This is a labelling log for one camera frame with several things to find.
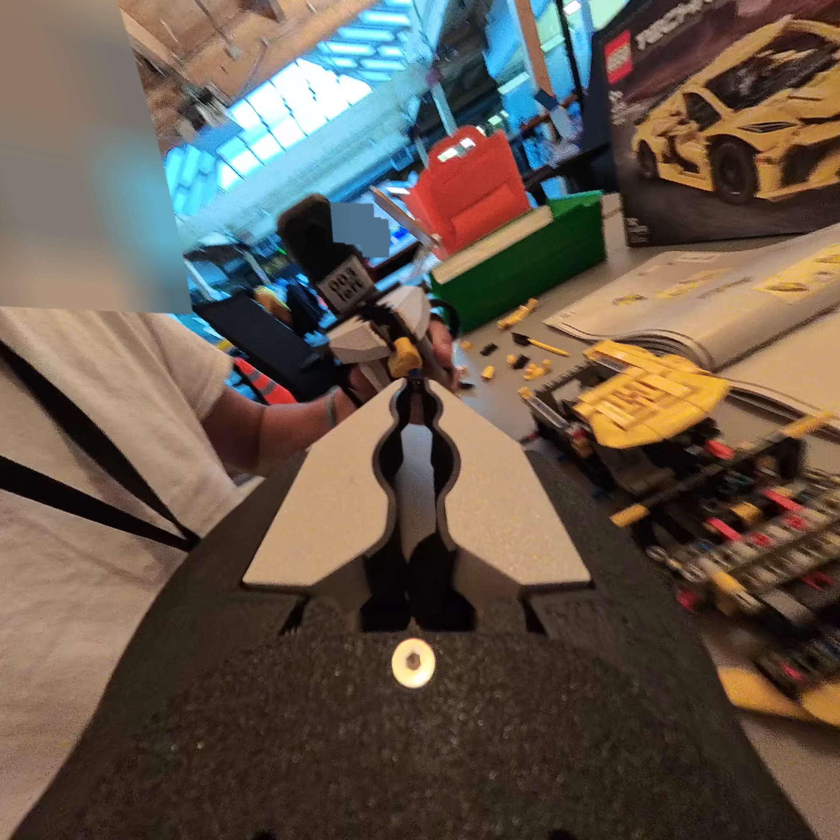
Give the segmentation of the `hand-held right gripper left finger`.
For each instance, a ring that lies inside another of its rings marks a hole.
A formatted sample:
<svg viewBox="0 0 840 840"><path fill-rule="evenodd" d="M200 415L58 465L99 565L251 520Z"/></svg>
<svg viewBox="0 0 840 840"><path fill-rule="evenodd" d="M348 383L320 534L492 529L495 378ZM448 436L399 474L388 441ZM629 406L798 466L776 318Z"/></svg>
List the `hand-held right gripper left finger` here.
<svg viewBox="0 0 840 840"><path fill-rule="evenodd" d="M344 611L370 598L365 562L394 529L394 494L375 463L397 429L396 380L310 447L243 576L254 590L328 597Z"/></svg>

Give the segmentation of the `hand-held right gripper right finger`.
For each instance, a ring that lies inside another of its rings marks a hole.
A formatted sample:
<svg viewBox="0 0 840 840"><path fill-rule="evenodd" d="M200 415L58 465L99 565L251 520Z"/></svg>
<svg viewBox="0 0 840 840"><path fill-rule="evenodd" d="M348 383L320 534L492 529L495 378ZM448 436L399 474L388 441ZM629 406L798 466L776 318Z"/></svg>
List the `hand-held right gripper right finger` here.
<svg viewBox="0 0 840 840"><path fill-rule="evenodd" d="M579 589L592 577L520 444L435 381L432 429L453 456L436 501L452 585L473 607Z"/></svg>

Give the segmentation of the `instruction booklet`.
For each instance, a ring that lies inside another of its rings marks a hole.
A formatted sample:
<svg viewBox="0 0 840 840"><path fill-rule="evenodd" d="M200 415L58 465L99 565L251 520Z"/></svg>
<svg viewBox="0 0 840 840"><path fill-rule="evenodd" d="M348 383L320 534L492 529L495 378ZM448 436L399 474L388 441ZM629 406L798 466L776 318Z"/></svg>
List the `instruction booklet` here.
<svg viewBox="0 0 840 840"><path fill-rule="evenodd" d="M838 224L761 248L664 252L544 324L681 356L728 379L741 402L830 413L838 434Z"/></svg>

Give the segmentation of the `person's left forearm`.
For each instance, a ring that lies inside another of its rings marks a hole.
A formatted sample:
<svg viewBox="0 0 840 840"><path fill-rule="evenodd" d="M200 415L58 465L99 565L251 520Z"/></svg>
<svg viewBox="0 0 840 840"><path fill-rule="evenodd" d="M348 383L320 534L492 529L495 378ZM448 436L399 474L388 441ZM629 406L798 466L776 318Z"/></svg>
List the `person's left forearm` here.
<svg viewBox="0 0 840 840"><path fill-rule="evenodd" d="M331 431L324 396L312 402L267 406L227 386L202 421L203 430L226 468L267 476ZM337 407L338 424L357 409L342 390Z"/></svg>

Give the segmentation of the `grey desk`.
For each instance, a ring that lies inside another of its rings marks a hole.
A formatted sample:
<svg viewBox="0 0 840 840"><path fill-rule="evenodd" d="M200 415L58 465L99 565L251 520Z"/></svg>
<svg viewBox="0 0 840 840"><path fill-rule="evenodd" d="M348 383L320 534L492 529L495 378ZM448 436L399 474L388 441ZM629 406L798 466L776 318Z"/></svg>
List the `grey desk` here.
<svg viewBox="0 0 840 840"><path fill-rule="evenodd" d="M666 250L735 251L755 249L784 242L784 237L722 240L693 245L667 245L629 248L625 242L621 197L606 195L602 199L605 226L606 260L599 266L568 280L539 297L538 310L525 323L527 331L538 340L571 352L570 358L556 356L555 371L567 371L581 360L582 342L547 328L542 319L571 303L600 289ZM523 385L517 372L505 364L510 344L499 342L500 351L490 362L500 360L495 379L480 382L478 351L463 353L457 350L456 360L469 369L466 379L476 384L465 395L465 402L500 430L513 438L526 435L532 428L529 412L516 390ZM701 635L715 665L749 666L750 647L746 631L740 631L724 618L690 616L690 623ZM739 721L755 751L772 772L780 787L788 795L818 838L838 838L839 747L838 730L816 726L803 721L749 714Z"/></svg>

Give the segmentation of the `person's left hand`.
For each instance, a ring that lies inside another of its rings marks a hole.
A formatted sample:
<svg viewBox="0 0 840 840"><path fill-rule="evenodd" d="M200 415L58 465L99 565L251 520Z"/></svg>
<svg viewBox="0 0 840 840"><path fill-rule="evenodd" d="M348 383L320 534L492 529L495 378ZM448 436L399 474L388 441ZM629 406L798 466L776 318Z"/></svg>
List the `person's left hand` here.
<svg viewBox="0 0 840 840"><path fill-rule="evenodd" d="M452 393L457 393L460 390L460 374L455 368L454 339L445 321L435 313L432 314L428 324L427 338L436 360L433 367L440 368L440 376L437 381L439 384L446 386ZM391 376L386 373L385 369L385 362L381 362L373 365L356 365L350 370L349 389L361 403L368 402L392 382ZM384 374L384 383L375 384L368 376L369 373Z"/></svg>

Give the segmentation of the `black office chair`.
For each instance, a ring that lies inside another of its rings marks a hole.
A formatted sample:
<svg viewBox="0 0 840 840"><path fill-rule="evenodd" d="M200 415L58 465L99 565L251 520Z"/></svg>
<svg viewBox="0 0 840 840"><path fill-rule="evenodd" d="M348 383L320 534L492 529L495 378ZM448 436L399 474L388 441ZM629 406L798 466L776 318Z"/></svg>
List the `black office chair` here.
<svg viewBox="0 0 840 840"><path fill-rule="evenodd" d="M192 309L257 370L284 386L300 402L315 400L339 384L331 362L248 294L239 292L219 301L195 303Z"/></svg>

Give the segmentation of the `orange traffic cone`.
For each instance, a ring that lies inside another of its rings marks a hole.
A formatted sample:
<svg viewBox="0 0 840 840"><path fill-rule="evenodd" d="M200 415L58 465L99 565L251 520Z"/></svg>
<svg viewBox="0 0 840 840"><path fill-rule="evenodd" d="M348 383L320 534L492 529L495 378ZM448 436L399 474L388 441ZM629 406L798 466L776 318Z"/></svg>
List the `orange traffic cone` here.
<svg viewBox="0 0 840 840"><path fill-rule="evenodd" d="M243 358L234 357L234 371L242 384L252 392L254 398L267 406L296 404L297 400L287 388L257 370Z"/></svg>

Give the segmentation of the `scattered yellow black pieces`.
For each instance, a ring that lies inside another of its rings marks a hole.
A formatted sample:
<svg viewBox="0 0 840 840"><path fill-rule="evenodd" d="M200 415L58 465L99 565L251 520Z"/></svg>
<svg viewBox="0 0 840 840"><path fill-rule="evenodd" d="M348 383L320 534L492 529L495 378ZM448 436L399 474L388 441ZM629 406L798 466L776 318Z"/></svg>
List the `scattered yellow black pieces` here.
<svg viewBox="0 0 840 840"><path fill-rule="evenodd" d="M522 347L526 350L537 350L533 347ZM497 343L486 343L478 348L479 357L483 360L487 360L490 357L494 356L500 351L500 347ZM516 353L509 353L505 359L505 365L507 369L514 372L519 372L521 377L526 382L532 382L551 371L552 362L549 359L537 359L534 360L528 353L524 352L516 352ZM494 364L484 364L479 370L479 382L482 384L489 384L495 382L499 376L500 368ZM464 375L469 373L469 370L464 365L459 365L456 367L456 372L461 375L460 382L458 383L458 392L459 393L468 393L473 392L477 388L477 384L464 379Z"/></svg>

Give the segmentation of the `green plastic bin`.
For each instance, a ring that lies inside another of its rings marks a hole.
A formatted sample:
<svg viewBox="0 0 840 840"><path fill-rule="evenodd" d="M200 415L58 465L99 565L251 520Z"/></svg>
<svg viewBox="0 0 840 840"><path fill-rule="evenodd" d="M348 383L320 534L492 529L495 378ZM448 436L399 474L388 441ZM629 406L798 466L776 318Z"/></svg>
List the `green plastic bin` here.
<svg viewBox="0 0 840 840"><path fill-rule="evenodd" d="M549 200L448 257L430 272L434 297L470 332L601 264L602 198L592 191Z"/></svg>

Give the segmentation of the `skylight window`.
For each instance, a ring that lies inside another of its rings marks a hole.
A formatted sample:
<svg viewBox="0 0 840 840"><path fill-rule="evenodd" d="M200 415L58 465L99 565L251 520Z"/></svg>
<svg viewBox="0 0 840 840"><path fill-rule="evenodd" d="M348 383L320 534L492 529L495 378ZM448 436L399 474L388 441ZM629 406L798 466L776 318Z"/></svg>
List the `skylight window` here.
<svg viewBox="0 0 840 840"><path fill-rule="evenodd" d="M164 158L175 214L196 215L391 81L418 24L416 2L377 2L231 104L193 100L195 136Z"/></svg>

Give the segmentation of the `thin yellow bar piece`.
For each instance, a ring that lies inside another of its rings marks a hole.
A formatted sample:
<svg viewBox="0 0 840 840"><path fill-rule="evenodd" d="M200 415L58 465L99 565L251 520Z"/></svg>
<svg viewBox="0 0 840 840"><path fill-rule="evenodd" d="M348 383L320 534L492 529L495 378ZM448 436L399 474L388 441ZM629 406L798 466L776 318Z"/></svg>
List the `thin yellow bar piece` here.
<svg viewBox="0 0 840 840"><path fill-rule="evenodd" d="M525 335L523 333L512 332L511 333L511 339L517 346L533 347L535 349L543 350L543 351L548 352L552 355L557 355L557 356L560 356L560 357L563 357L563 358L569 358L571 356L571 354L568 351L565 351L565 350L559 349L557 347L554 347L551 344L533 339L533 338L531 338L528 335Z"/></svg>

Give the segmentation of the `red plastic case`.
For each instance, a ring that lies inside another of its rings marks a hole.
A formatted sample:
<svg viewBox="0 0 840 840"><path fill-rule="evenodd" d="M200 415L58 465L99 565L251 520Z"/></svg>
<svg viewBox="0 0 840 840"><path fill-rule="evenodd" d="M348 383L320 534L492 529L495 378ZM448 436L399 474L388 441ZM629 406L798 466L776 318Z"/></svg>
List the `red plastic case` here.
<svg viewBox="0 0 840 840"><path fill-rule="evenodd" d="M446 259L531 211L504 132L468 125L438 141L405 197L411 215L439 238Z"/></svg>

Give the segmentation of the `yellow toy car model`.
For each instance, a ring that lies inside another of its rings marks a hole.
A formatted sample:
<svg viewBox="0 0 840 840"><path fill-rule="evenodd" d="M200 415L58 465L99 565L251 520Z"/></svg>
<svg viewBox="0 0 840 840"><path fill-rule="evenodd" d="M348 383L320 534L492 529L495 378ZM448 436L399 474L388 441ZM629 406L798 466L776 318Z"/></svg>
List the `yellow toy car model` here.
<svg viewBox="0 0 840 840"><path fill-rule="evenodd" d="M729 380L678 355L602 341L551 381L522 364L537 436L615 502L625 531L691 613L753 631L751 665L719 668L737 708L838 728L838 474L807 464L831 414L730 445Z"/></svg>

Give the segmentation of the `black toy set box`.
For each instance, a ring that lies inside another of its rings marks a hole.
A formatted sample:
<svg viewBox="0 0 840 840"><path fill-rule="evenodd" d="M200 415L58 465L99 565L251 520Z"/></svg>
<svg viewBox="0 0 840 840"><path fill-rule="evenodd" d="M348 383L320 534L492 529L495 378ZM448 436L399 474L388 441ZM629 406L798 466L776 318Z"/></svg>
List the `black toy set box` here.
<svg viewBox="0 0 840 840"><path fill-rule="evenodd" d="M839 2L627 2L592 57L630 246L838 223Z"/></svg>

